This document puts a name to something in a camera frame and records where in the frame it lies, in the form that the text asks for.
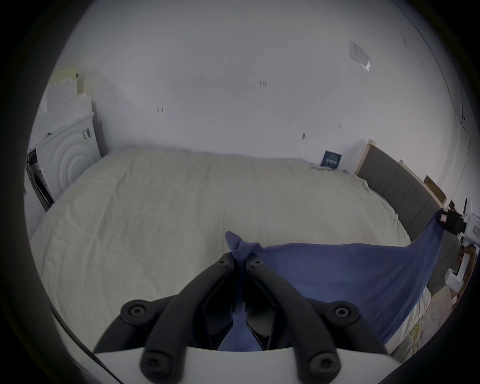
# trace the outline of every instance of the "blue towel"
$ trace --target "blue towel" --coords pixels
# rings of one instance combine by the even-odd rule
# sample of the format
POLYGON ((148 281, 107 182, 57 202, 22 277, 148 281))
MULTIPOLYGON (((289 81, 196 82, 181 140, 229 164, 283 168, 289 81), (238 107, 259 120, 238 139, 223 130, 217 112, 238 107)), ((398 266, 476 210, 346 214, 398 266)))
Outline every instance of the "blue towel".
MULTIPOLYGON (((255 253, 303 296, 325 302, 346 300, 356 305, 373 331, 386 343, 418 303, 435 266, 443 227, 430 220, 407 247, 369 244, 318 245, 291 243, 263 248, 227 232, 228 247, 238 264, 255 253)), ((241 290, 237 302, 244 301, 241 290)), ((261 350, 238 305, 234 326, 219 350, 261 350)))

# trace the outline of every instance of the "bed frame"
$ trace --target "bed frame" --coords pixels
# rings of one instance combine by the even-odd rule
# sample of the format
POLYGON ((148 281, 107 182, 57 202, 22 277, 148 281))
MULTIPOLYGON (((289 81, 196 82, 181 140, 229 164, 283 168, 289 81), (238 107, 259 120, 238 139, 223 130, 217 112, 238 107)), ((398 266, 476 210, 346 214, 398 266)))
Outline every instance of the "bed frame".
MULTIPOLYGON (((403 161, 396 162, 369 140, 360 156, 355 174, 365 179, 369 187, 382 196, 398 214, 398 219, 410 239, 415 240, 427 226, 430 218, 443 204, 403 161)), ((434 295, 444 285, 448 268, 459 268, 458 237, 445 231, 427 288, 434 295)))

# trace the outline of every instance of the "sticker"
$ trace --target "sticker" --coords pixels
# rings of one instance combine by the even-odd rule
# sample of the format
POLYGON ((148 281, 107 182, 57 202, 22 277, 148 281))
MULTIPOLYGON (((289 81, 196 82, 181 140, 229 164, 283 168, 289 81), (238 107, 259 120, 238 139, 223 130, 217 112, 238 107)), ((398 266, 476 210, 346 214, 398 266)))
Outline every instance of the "sticker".
POLYGON ((367 71, 370 70, 370 56, 353 41, 350 41, 350 57, 367 71))
POLYGON ((325 151, 324 159, 322 160, 322 163, 320 164, 320 166, 329 167, 331 169, 337 169, 341 158, 342 158, 342 155, 339 155, 338 153, 325 151))

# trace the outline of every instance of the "white bedsheet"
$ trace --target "white bedsheet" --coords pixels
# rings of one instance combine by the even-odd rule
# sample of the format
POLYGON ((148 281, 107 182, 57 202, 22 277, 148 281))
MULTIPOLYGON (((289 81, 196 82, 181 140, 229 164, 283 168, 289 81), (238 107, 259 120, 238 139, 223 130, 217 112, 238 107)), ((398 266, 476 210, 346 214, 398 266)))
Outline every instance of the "white bedsheet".
POLYGON ((177 294, 228 252, 228 230, 263 246, 410 243, 393 209, 354 175, 301 160, 131 148, 69 187, 31 248, 53 304, 93 348, 125 302, 177 294))

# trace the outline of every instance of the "white wall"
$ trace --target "white wall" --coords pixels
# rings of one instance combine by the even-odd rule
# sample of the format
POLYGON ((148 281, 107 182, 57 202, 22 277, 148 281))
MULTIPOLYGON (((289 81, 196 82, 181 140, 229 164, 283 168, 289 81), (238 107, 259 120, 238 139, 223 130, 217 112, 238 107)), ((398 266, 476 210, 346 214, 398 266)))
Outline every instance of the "white wall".
POLYGON ((464 122, 466 158, 458 115, 468 99, 438 36, 399 0, 102 0, 56 68, 73 65, 109 150, 319 162, 327 149, 353 170, 373 139, 449 198, 458 186, 457 205, 478 198, 478 129, 473 115, 464 122), (369 72, 349 58, 350 40, 370 55, 369 72))
POLYGON ((463 175, 458 184, 458 189, 453 197, 457 209, 462 211, 465 198, 472 201, 473 212, 480 215, 480 133, 477 122, 468 102, 465 90, 462 87, 463 95, 463 126, 471 136, 470 149, 463 169, 463 175))

